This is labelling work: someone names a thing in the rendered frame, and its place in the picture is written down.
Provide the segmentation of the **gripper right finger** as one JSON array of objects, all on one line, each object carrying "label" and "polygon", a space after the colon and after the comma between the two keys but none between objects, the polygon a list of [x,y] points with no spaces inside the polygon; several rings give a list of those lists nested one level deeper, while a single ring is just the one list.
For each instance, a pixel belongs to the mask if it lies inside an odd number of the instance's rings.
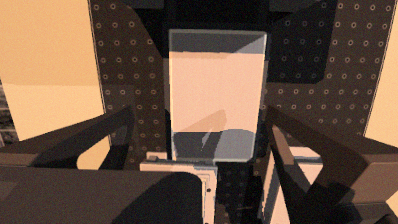
[{"label": "gripper right finger", "polygon": [[[275,105],[265,124],[290,224],[322,224],[340,205],[386,202],[398,191],[398,147]],[[312,184],[282,129],[322,158]]]}]

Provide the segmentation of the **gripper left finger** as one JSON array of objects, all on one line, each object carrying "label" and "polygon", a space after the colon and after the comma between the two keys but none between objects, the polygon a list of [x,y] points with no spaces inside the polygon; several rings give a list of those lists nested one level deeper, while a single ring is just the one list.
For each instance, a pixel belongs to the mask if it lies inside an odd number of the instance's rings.
[{"label": "gripper left finger", "polygon": [[131,105],[0,147],[0,164],[78,169],[81,154],[118,129],[98,169],[123,170],[135,118]]}]

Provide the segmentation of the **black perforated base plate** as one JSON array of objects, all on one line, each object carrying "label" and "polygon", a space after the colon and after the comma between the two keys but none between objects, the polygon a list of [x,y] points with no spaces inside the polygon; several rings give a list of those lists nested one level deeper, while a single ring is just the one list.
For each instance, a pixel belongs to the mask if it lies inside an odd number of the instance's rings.
[{"label": "black perforated base plate", "polygon": [[[123,170],[166,152],[164,11],[87,0],[103,112],[127,104],[135,116]],[[256,162],[215,162],[213,224],[257,218],[271,147],[268,105],[365,137],[398,0],[322,0],[292,14],[269,13],[271,47]]]}]

